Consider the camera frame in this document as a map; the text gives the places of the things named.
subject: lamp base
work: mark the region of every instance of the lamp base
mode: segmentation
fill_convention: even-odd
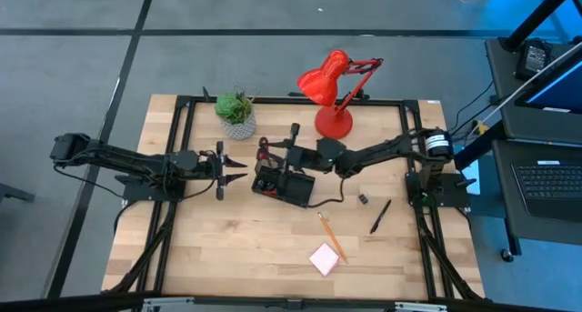
[[[321,136],[341,139],[352,130],[354,119],[348,110],[344,109],[336,115],[335,106],[324,106],[317,112],[316,129]]]

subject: potted plant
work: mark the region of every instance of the potted plant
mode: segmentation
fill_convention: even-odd
[[[253,101],[245,96],[245,92],[219,96],[216,99],[215,112],[227,136],[241,140],[255,133]]]

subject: monitor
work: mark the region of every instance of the monitor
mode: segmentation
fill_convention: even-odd
[[[582,50],[530,87],[516,105],[582,114]]]

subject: lamp shade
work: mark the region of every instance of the lamp shade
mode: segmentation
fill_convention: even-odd
[[[337,97],[337,79],[349,66],[346,52],[332,51],[321,67],[305,72],[297,80],[303,94],[321,106],[332,106]]]

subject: green plant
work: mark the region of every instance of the green plant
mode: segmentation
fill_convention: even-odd
[[[251,115],[253,103],[245,93],[228,93],[216,99],[215,112],[231,125],[244,123]]]

